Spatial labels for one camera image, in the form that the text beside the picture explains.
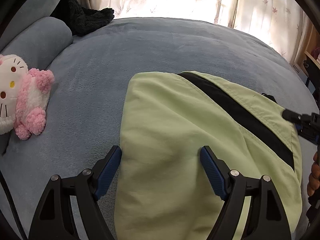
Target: light green jacket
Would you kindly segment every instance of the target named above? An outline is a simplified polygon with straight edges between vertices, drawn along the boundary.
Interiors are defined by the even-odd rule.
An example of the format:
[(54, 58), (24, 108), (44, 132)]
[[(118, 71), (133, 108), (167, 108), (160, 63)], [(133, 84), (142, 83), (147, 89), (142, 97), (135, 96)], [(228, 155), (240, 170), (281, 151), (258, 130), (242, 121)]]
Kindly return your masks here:
[[(172, 73), (139, 73), (129, 82), (120, 132), (123, 152), (115, 227), (118, 240), (205, 240), (223, 205), (199, 160), (209, 145), (217, 158), (244, 176), (269, 175), (291, 232), (302, 209), (301, 150), (283, 108), (225, 79), (193, 72), (214, 83), (253, 114), (293, 152), (295, 171), (204, 92)], [(234, 239), (249, 210), (246, 197)]]

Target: pink and white plush toy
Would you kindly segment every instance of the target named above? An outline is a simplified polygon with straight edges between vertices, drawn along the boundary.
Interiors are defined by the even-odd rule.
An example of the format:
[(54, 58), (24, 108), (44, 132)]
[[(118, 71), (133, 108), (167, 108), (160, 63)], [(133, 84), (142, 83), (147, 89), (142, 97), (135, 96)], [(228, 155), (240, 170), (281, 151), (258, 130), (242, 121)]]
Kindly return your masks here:
[(42, 133), (53, 81), (50, 70), (28, 70), (17, 55), (0, 55), (0, 134), (14, 128), (26, 140)]

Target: white curtain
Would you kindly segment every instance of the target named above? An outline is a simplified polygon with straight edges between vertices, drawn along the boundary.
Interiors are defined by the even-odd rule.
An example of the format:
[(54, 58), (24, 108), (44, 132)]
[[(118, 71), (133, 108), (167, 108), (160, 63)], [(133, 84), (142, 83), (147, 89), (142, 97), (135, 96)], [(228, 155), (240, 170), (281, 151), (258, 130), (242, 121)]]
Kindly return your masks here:
[(251, 34), (293, 64), (308, 18), (294, 0), (80, 0), (115, 18), (172, 17), (210, 22)]

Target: human hand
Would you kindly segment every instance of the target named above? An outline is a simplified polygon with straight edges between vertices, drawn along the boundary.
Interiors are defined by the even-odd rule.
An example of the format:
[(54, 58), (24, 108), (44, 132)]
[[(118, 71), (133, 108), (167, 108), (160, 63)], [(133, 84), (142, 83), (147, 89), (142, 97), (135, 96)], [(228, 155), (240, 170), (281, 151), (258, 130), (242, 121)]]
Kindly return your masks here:
[(309, 197), (311, 197), (314, 194), (314, 192), (320, 187), (320, 181), (319, 181), (319, 178), (320, 178), (320, 167), (316, 163), (317, 158), (318, 158), (318, 154), (316, 153), (313, 156), (313, 160), (315, 162), (311, 166), (311, 173), (309, 175), (309, 183), (308, 183), (308, 186), (307, 186), (307, 193), (308, 193)]

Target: blue bedspread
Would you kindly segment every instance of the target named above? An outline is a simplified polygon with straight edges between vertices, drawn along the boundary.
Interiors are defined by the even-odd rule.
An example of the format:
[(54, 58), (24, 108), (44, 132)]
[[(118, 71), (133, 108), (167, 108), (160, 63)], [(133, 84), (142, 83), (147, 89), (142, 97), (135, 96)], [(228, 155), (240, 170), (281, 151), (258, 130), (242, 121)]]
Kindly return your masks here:
[[(75, 176), (119, 143), (126, 89), (136, 73), (196, 70), (273, 95), (293, 111), (318, 111), (311, 93), (276, 51), (245, 33), (200, 21), (117, 19), (82, 38), (74, 37), (49, 69), (56, 83), (43, 134), (28, 141), (12, 134), (6, 154), (0, 157), (0, 169), (26, 231), (52, 174)], [(305, 214), (306, 185), (316, 148), (304, 139), (301, 147)], [(99, 201), (113, 231), (115, 190), (113, 182), (108, 195)], [(13, 225), (2, 191), (0, 209)], [(78, 211), (75, 220), (80, 223)], [(305, 230), (306, 223), (303, 216), (297, 234)], [(83, 228), (78, 229), (80, 238), (86, 239)]]

